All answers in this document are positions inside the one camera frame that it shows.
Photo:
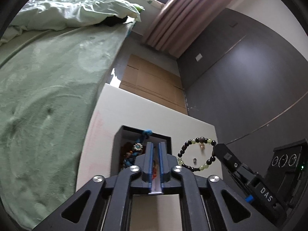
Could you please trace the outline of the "black cloth on bed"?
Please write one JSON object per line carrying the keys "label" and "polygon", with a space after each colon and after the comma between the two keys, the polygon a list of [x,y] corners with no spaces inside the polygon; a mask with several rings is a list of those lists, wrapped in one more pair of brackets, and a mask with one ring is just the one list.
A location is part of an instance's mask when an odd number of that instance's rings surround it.
{"label": "black cloth on bed", "polygon": [[95,24],[95,26],[108,26],[108,27],[113,27],[117,24],[123,24],[127,21],[128,17],[124,17],[124,18],[119,18],[117,16],[111,16],[111,17],[107,17],[106,19],[104,19],[103,21],[101,21],[100,23]]}

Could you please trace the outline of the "flattened cardboard sheet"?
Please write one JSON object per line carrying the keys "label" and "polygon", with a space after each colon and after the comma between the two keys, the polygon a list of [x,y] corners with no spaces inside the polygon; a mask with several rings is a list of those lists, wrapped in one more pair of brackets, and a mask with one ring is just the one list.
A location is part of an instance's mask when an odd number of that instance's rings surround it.
{"label": "flattened cardboard sheet", "polygon": [[130,56],[120,88],[187,114],[180,77],[139,56]]}

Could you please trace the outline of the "white wall switch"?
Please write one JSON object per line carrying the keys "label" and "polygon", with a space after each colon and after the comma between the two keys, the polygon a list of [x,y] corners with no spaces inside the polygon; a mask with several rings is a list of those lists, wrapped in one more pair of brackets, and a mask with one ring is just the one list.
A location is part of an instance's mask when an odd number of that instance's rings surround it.
{"label": "white wall switch", "polygon": [[195,60],[198,62],[198,61],[200,61],[201,59],[202,59],[202,55],[201,55],[201,53],[199,53],[196,57],[195,57]]}

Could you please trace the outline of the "light green duvet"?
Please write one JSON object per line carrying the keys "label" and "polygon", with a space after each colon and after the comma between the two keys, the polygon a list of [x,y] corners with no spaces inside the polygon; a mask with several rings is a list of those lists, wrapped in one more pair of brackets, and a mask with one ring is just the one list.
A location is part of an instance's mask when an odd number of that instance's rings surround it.
{"label": "light green duvet", "polygon": [[141,21],[141,5],[126,0],[28,0],[1,37],[1,45],[30,30],[80,28],[108,17]]}

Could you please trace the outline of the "pink curtain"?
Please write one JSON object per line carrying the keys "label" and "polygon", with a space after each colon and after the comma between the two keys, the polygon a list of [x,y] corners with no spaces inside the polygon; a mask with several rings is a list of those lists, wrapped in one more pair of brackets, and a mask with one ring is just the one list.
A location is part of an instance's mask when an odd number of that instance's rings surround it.
{"label": "pink curtain", "polygon": [[143,35],[157,51],[180,57],[232,0],[169,0]]}

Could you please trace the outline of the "green bed sheet mattress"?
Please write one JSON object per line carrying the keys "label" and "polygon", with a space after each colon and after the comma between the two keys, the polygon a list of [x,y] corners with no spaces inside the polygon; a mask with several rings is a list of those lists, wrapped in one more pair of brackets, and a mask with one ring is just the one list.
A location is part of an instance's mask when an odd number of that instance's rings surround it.
{"label": "green bed sheet mattress", "polygon": [[91,116],[132,26],[28,31],[1,46],[1,202],[16,229],[75,192]]}

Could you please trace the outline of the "dark grey wardrobe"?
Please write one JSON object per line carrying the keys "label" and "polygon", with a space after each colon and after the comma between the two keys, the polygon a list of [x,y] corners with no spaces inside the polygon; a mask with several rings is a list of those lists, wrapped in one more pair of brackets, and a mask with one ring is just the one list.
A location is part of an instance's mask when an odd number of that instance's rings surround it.
{"label": "dark grey wardrobe", "polygon": [[226,8],[177,63],[188,114],[227,147],[307,139],[307,60],[264,24]]}

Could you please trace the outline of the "black jewelry box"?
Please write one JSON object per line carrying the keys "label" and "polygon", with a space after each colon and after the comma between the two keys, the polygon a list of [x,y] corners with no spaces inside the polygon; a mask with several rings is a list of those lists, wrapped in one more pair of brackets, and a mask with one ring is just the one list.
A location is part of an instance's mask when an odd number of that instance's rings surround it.
{"label": "black jewelry box", "polygon": [[141,176],[133,181],[134,187],[145,188],[147,194],[162,194],[165,166],[160,165],[160,155],[163,151],[172,154],[171,137],[121,126],[114,136],[110,175],[136,165],[141,169]]}

